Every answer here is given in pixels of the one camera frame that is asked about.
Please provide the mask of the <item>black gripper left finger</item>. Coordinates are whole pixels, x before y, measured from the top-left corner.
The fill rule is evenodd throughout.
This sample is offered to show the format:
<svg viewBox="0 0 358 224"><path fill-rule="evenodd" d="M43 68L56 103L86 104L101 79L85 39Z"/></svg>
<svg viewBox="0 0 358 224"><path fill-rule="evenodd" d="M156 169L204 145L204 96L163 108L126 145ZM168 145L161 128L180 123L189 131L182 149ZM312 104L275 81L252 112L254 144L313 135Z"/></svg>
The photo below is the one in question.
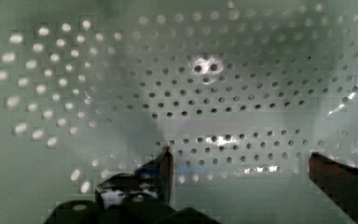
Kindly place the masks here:
<svg viewBox="0 0 358 224"><path fill-rule="evenodd" d="M169 203L172 194L173 155L169 146L131 173L119 173L96 187L95 202L102 209L120 205L131 194L148 194Z"/></svg>

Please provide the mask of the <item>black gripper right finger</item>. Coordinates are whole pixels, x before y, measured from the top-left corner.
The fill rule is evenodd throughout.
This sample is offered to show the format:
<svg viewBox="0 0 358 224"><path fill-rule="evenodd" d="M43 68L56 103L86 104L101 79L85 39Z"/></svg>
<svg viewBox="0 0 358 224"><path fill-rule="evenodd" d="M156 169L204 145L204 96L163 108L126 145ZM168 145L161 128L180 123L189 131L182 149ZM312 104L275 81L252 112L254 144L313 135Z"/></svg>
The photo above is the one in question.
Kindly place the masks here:
<svg viewBox="0 0 358 224"><path fill-rule="evenodd" d="M309 178L358 224L358 168L312 152L309 158Z"/></svg>

